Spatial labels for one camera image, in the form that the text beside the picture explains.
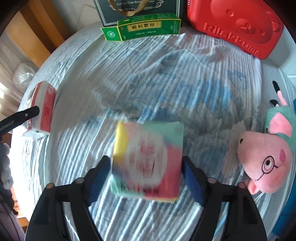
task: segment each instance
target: dark gift bag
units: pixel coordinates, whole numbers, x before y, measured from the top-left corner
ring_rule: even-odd
[[[116,26],[130,16],[173,13],[182,19],[184,0],[94,0],[104,27]]]

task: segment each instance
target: plush toy eye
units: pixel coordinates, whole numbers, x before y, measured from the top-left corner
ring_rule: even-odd
[[[268,156],[265,158],[263,166],[262,166],[262,171],[264,173],[270,173],[274,167],[274,159],[272,156]]]

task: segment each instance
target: pink plush toy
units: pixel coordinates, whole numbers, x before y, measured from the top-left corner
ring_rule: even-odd
[[[250,177],[248,189],[273,193],[284,184],[296,150],[296,114],[287,105],[277,82],[272,82],[282,106],[267,111],[266,133],[245,131],[239,139],[238,157]]]

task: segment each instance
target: bear ear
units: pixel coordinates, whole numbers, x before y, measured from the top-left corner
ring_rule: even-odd
[[[287,118],[280,112],[277,112],[269,123],[268,132],[270,134],[284,134],[292,136],[293,127]]]
[[[255,182],[252,179],[250,179],[250,181],[248,183],[248,190],[252,195],[259,192],[259,188],[256,186]]]

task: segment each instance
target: white and blue fabric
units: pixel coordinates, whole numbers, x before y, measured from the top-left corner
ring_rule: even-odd
[[[62,44],[43,64],[22,100],[43,80],[57,89],[49,136],[37,141],[13,131],[11,170],[20,208],[30,218],[45,185],[64,185],[85,176],[103,155],[112,157],[119,120],[184,123],[184,155],[208,177],[235,185],[242,179],[237,157],[244,130],[263,131],[265,111],[279,83],[292,106],[296,89],[271,62],[183,28],[177,36],[106,42],[97,25]],[[285,186],[255,196],[269,235],[284,207],[295,163]],[[188,240],[202,208],[181,180],[176,203],[115,196],[107,180],[90,213],[104,240]],[[227,203],[214,240],[220,240]],[[70,205],[65,215],[78,240]]]

